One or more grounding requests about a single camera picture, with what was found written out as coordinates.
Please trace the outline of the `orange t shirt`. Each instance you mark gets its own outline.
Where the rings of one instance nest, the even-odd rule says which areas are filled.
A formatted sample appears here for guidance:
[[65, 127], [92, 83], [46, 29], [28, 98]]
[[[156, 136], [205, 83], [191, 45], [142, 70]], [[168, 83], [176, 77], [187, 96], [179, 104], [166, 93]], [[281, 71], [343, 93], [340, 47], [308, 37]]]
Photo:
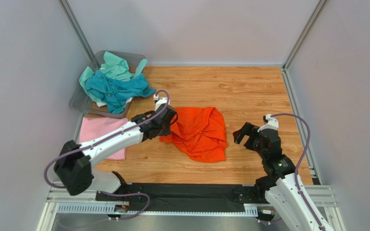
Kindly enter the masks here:
[[191, 160], [216, 163], [226, 160], [226, 125], [223, 115], [215, 107], [177, 107], [178, 119], [171, 125], [171, 133], [160, 137], [173, 144]]

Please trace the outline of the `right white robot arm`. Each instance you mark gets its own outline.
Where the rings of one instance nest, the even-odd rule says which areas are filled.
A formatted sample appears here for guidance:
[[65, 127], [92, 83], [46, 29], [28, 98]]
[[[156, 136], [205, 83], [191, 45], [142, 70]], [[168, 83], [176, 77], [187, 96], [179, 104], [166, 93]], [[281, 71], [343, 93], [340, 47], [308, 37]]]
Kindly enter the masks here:
[[246, 122], [233, 137], [236, 144], [248, 137], [244, 147], [260, 156], [266, 176], [257, 179], [255, 187], [291, 231], [334, 229], [311, 200], [294, 163], [283, 153], [278, 122], [268, 119], [261, 127]]

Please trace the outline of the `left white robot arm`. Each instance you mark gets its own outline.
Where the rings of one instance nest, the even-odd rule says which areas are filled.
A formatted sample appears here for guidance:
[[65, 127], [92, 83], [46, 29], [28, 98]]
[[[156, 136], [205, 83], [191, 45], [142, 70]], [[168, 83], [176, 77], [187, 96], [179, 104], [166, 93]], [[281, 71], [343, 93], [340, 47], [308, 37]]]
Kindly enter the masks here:
[[163, 103], [156, 111], [137, 115], [119, 129], [102, 137], [82, 144], [66, 142], [53, 168], [63, 184], [62, 188], [71, 196], [86, 190], [116, 192], [121, 186], [118, 176], [94, 168], [127, 147], [169, 135], [171, 122], [176, 118], [176, 110]]

